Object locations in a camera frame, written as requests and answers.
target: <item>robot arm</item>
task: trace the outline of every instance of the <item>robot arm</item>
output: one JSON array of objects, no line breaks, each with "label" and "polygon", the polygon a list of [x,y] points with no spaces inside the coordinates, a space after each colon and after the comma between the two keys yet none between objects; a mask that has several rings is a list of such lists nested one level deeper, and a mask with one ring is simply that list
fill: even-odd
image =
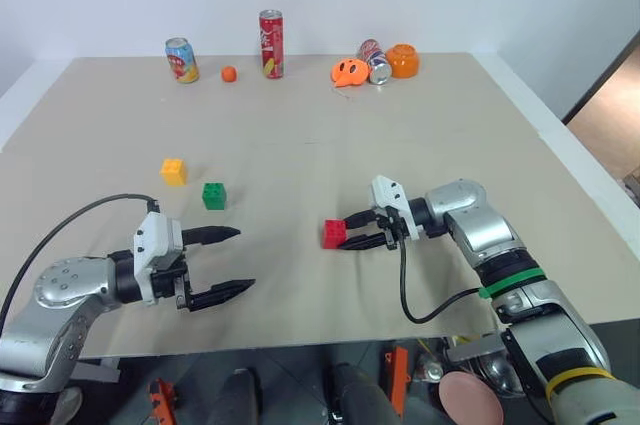
[{"label": "robot arm", "polygon": [[232,280],[193,293],[187,245],[239,234],[230,227],[182,230],[177,220],[150,211],[134,234],[134,250],[106,258],[55,262],[39,277],[28,305],[0,338],[0,423],[46,423],[75,368],[93,322],[103,313],[144,300],[176,297],[189,311],[226,302],[255,280]]},{"label": "robot arm", "polygon": [[407,200],[401,185],[379,176],[371,196],[373,209],[345,219],[347,228],[375,220],[383,232],[353,237],[340,248],[394,249],[405,238],[419,239],[421,231],[431,238],[448,233],[478,274],[481,296],[491,299],[499,319],[509,325],[480,346],[452,349],[452,361],[504,347],[524,389],[546,396],[559,423],[637,423],[638,391],[613,379],[598,337],[547,279],[513,227],[487,203],[481,185],[459,180]]}]

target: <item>red toy block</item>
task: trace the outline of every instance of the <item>red toy block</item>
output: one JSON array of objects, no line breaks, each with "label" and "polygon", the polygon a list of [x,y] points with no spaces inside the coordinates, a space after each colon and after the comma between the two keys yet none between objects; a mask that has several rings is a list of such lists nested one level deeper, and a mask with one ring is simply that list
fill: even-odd
[{"label": "red toy block", "polygon": [[322,248],[338,248],[347,241],[347,224],[344,220],[325,220]]}]

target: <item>orange bracket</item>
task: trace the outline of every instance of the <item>orange bracket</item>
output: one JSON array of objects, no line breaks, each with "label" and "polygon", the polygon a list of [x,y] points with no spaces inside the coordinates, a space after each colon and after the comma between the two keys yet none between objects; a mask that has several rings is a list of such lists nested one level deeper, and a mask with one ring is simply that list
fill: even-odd
[{"label": "orange bracket", "polygon": [[407,383],[411,381],[408,374],[409,352],[406,348],[394,347],[393,352],[384,354],[384,361],[389,375],[387,396],[391,406],[402,418],[404,415],[404,400],[407,395]]},{"label": "orange bracket", "polygon": [[155,418],[162,425],[177,425],[176,417],[173,415],[173,408],[176,402],[176,392],[173,384],[165,382],[161,378],[156,378],[149,385],[149,396],[151,398],[151,418]]}]

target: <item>orange cup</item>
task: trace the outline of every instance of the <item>orange cup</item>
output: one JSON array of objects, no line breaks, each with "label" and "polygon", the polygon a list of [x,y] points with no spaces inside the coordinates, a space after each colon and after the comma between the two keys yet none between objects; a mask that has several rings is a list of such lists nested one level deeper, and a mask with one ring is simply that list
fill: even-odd
[{"label": "orange cup", "polygon": [[407,43],[399,43],[390,48],[387,60],[391,64],[391,76],[394,78],[410,78],[418,73],[420,57],[416,49]]}]

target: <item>orange pumpkin toy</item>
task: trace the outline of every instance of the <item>orange pumpkin toy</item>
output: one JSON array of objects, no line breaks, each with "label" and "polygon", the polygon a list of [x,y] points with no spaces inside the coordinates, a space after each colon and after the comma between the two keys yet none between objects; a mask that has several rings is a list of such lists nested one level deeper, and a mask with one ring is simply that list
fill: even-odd
[{"label": "orange pumpkin toy", "polygon": [[369,65],[357,58],[345,58],[331,69],[331,80],[334,86],[362,85],[369,76]]}]

